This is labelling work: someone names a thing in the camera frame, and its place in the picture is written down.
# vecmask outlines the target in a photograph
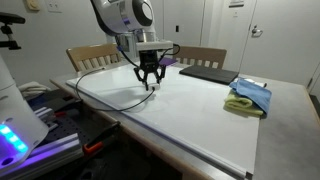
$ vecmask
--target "chair backrest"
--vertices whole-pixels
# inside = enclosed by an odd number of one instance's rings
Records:
[[[173,56],[179,63],[222,69],[227,51],[224,49],[181,46]]]
[[[83,46],[66,51],[77,72],[121,61],[116,44]]]

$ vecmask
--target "wire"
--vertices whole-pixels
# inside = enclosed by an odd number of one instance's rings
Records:
[[[101,69],[97,69],[97,70],[88,72],[88,73],[84,74],[83,76],[81,76],[81,77],[79,78],[79,80],[77,81],[76,86],[75,86],[75,91],[76,91],[76,94],[77,94],[78,98],[80,99],[80,101],[83,101],[83,99],[81,98],[81,96],[80,96],[80,94],[79,94],[79,88],[78,88],[80,81],[81,81],[84,77],[86,77],[87,75],[93,74],[93,73],[95,73],[95,72],[98,72],[98,71],[101,71],[101,70],[104,70],[104,69],[105,69],[105,68],[101,68]],[[132,108],[134,108],[134,107],[137,107],[137,106],[139,106],[140,104],[142,104],[143,102],[145,102],[145,101],[146,101],[147,99],[149,99],[149,97],[154,93],[154,91],[155,91],[155,88],[152,87],[152,92],[151,92],[146,98],[144,98],[144,99],[143,99],[142,101],[140,101],[139,103],[137,103],[137,104],[135,104],[135,105],[133,105],[133,106],[130,106],[130,107],[128,107],[128,108],[124,108],[124,109],[98,109],[98,108],[91,108],[91,109],[97,110],[97,111],[106,111],[106,112],[108,112],[108,111],[126,111],[126,110],[132,109]]]
[[[132,109],[132,108],[134,108],[134,107],[136,107],[136,106],[139,106],[141,103],[143,103],[143,102],[145,102],[147,99],[149,99],[149,97],[154,93],[154,91],[155,91],[155,89],[154,89],[154,87],[152,88],[152,92],[146,97],[146,98],[144,98],[142,101],[140,101],[138,104],[135,104],[135,105],[133,105],[133,106],[130,106],[130,107],[128,107],[128,108],[124,108],[124,109],[96,109],[96,108],[93,108],[94,110],[97,110],[97,111],[106,111],[106,112],[108,112],[108,111],[126,111],[126,110],[129,110],[129,109]]]
[[[177,52],[172,53],[172,54],[168,54],[167,52],[170,51],[170,50],[173,50],[174,48],[166,49],[166,50],[162,53],[162,55],[160,56],[159,62],[164,58],[165,55],[173,56],[173,55],[176,55],[176,54],[178,54],[178,53],[180,52],[180,46],[179,46],[179,44],[173,44],[173,46],[178,47]]]
[[[130,64],[132,64],[133,66],[139,67],[139,66],[136,65],[133,61],[131,61],[131,59],[123,52],[122,47],[120,46],[120,41],[119,41],[118,36],[115,36],[115,39],[116,39],[116,43],[117,43],[117,46],[118,46],[118,50],[121,52],[121,54],[123,55],[123,57],[126,58],[126,60],[127,60]]]

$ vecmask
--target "blue light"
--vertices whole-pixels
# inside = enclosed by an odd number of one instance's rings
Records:
[[[14,143],[16,141],[19,141],[19,138],[17,136],[13,136],[12,138],[9,139],[9,141]]]
[[[28,151],[28,147],[20,140],[20,138],[10,130],[6,125],[0,125],[0,135],[4,136],[9,144],[12,144],[14,148],[20,152]]]
[[[23,149],[25,149],[26,147],[27,147],[26,145],[21,144],[20,146],[18,146],[18,149],[19,149],[19,150],[23,150]]]
[[[11,130],[8,128],[8,127],[0,127],[1,129],[0,129],[0,132],[3,134],[3,135],[5,135],[5,134],[8,134],[8,133],[10,133],[11,132]]]

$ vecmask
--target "black laptop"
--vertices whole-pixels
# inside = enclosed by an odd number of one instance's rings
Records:
[[[239,72],[203,66],[190,66],[181,70],[180,74],[228,85],[238,77]]]

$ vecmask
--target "white table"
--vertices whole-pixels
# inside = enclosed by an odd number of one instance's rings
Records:
[[[115,68],[127,64],[108,66]],[[65,84],[82,73],[71,73],[53,78],[51,82],[75,96]],[[273,93],[270,113],[260,121],[255,174],[253,179],[318,179],[320,177],[319,118],[306,89],[301,85],[240,75],[266,82]],[[92,107],[105,105],[82,94],[84,102]],[[117,112],[97,112],[108,120],[119,120],[124,131],[149,148],[171,166],[184,174],[184,178],[233,179],[225,173],[186,151],[170,140],[144,128]]]

